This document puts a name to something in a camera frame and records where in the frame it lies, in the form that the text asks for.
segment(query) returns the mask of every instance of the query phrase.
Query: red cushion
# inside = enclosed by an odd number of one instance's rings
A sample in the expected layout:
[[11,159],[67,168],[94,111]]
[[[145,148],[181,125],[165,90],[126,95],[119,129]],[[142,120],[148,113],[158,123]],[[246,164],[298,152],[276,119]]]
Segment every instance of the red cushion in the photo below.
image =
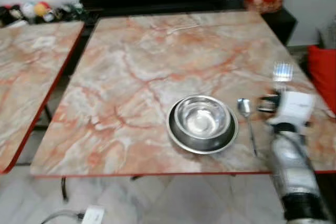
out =
[[308,47],[312,82],[329,108],[336,114],[336,49]]

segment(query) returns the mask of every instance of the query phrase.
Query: red table edge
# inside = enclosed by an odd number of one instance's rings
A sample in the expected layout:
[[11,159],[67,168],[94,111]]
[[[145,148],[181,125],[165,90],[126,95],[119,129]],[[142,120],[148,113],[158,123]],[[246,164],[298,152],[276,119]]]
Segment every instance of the red table edge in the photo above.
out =
[[[315,171],[316,174],[336,174],[336,170]],[[88,175],[38,175],[36,178],[95,178],[95,177],[134,177],[134,176],[178,176],[178,175],[270,175],[271,172],[221,172],[221,173],[143,173],[143,174],[88,174]]]
[[7,173],[9,173],[13,169],[13,167],[15,166],[16,161],[20,157],[20,154],[21,154],[23,148],[25,147],[28,138],[29,138],[30,134],[32,133],[32,131],[34,129],[35,124],[36,124],[37,120],[39,119],[39,117],[40,117],[40,115],[42,113],[42,110],[44,109],[44,106],[47,104],[47,102],[48,102],[48,100],[50,98],[51,93],[55,89],[55,87],[56,87],[56,85],[57,85],[57,83],[58,83],[58,81],[59,81],[59,79],[60,79],[60,77],[61,77],[61,75],[62,75],[62,73],[63,73],[63,71],[64,71],[64,69],[65,69],[65,67],[67,65],[67,63],[68,63],[68,61],[69,61],[69,59],[71,58],[71,55],[73,54],[73,51],[74,51],[75,47],[77,46],[77,44],[79,42],[80,35],[83,32],[83,30],[84,30],[84,23],[82,23],[82,28],[79,30],[78,36],[77,36],[77,38],[76,38],[76,40],[75,40],[72,48],[70,49],[67,58],[65,59],[63,65],[61,66],[61,68],[60,68],[60,70],[59,70],[56,78],[54,79],[54,82],[52,83],[52,85],[51,85],[51,87],[50,87],[47,95],[45,96],[43,102],[41,103],[41,105],[40,105],[40,107],[39,107],[39,109],[38,109],[38,111],[37,111],[37,113],[36,113],[36,115],[35,115],[32,123],[30,124],[30,126],[29,126],[29,128],[28,128],[28,130],[27,130],[27,132],[25,134],[25,136],[23,137],[23,139],[22,139],[22,141],[21,141],[21,143],[19,145],[19,148],[17,149],[16,153],[13,156],[12,161],[9,163],[9,165],[3,171],[0,172],[0,174],[7,174]]

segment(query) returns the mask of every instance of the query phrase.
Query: table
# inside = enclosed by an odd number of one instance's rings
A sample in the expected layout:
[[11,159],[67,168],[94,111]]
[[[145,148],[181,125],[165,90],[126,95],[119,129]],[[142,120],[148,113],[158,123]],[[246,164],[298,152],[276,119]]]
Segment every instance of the table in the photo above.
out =
[[[272,87],[275,61],[294,61],[259,14],[228,12],[101,19],[31,165],[36,176],[267,173],[269,136],[252,115],[253,157],[237,98]],[[295,65],[290,88],[315,93]],[[235,143],[196,155],[174,146],[166,114],[189,94],[212,95],[239,118]],[[336,169],[335,123],[317,96],[308,151],[319,171]]]
[[0,172],[15,165],[71,55],[82,22],[0,29]]

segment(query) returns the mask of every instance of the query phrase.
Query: white tiled floor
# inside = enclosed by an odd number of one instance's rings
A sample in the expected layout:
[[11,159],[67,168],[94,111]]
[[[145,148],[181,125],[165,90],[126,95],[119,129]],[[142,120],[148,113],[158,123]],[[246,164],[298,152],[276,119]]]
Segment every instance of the white tiled floor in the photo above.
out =
[[[55,111],[67,79],[48,101]],[[45,116],[39,124],[46,122]],[[33,132],[19,163],[31,162],[44,132]],[[68,178],[70,201],[64,203],[60,179],[38,179],[29,167],[15,167],[0,176],[0,223],[40,224],[59,210],[103,206],[103,223],[116,224],[250,224],[285,223],[282,208],[267,175]],[[59,217],[48,224],[77,221]]]

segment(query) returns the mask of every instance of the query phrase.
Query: spoon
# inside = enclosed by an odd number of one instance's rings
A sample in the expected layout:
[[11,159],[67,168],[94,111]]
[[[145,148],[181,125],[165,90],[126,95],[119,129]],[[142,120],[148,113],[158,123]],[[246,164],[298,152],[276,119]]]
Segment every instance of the spoon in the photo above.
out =
[[252,126],[250,122],[250,114],[251,114],[251,109],[250,109],[250,100],[245,99],[245,98],[240,98],[237,100],[237,105],[238,105],[238,110],[240,114],[245,117],[247,124],[248,124],[248,131],[249,131],[249,137],[252,142],[253,146],[253,151],[254,155],[257,157],[257,147],[256,147],[256,142],[254,139],[253,131],[252,131]]

